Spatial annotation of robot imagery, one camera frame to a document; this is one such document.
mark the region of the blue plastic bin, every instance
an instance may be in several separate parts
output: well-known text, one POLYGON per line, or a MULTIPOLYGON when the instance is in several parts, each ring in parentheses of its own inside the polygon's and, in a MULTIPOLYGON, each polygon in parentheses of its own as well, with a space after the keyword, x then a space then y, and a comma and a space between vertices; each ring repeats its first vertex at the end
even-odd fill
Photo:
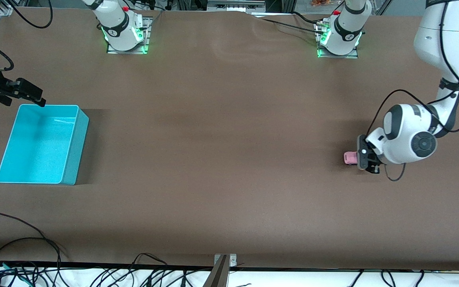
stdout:
POLYGON ((88 117, 75 105, 20 105, 1 183, 75 184, 88 117))

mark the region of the brown table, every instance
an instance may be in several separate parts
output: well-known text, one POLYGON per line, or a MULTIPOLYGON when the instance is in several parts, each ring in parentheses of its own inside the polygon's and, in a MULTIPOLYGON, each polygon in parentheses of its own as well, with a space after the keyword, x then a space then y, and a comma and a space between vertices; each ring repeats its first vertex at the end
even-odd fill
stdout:
MULTIPOLYGON (((434 99, 440 72, 413 50, 419 20, 371 17, 359 59, 343 60, 317 58, 308 32, 239 12, 165 12, 142 56, 106 55, 89 10, 55 9, 45 30, 4 18, 6 76, 81 106, 90 125, 77 185, 0 184, 0 211, 71 261, 152 252, 211 265, 228 252, 246 266, 459 269, 459 133, 397 183, 342 162, 390 91, 434 99)), ((399 94, 386 107, 401 102, 413 103, 399 94)), ((0 160, 22 103, 0 105, 0 160)), ((0 218, 0 245, 32 234, 0 218)), ((0 259, 54 254, 28 243, 0 259)))

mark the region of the pink eraser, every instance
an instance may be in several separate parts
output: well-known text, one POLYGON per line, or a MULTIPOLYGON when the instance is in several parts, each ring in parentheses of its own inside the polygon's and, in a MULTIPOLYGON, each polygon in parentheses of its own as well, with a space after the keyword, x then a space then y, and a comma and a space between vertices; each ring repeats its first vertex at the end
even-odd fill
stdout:
POLYGON ((357 152, 346 152, 343 156, 347 165, 357 164, 357 152))

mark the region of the pink object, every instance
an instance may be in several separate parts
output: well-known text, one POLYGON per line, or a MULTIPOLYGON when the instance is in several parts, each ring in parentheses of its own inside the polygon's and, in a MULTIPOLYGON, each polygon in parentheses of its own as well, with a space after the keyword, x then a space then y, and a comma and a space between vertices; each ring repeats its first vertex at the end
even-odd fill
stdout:
POLYGON ((345 163, 347 165, 356 165, 357 164, 357 152, 346 152, 343 155, 345 163))

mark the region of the table surface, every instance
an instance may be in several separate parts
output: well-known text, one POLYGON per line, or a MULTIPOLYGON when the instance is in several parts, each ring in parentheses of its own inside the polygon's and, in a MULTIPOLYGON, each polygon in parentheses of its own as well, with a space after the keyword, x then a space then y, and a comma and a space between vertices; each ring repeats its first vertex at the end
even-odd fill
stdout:
MULTIPOLYGON (((459 133, 399 182, 342 161, 390 91, 435 98, 440 72, 413 50, 419 21, 371 17, 349 60, 317 58, 312 34, 240 12, 165 12, 138 56, 105 54, 89 10, 55 9, 48 29, 3 18, 6 77, 90 123, 75 186, 0 184, 0 212, 40 227, 70 261, 151 252, 211 265, 237 253, 245 266, 459 269, 459 133)), ((0 105, 0 160, 23 103, 0 105)), ((30 235, 0 218, 0 245, 30 235)), ((0 259, 55 257, 27 243, 0 259)))

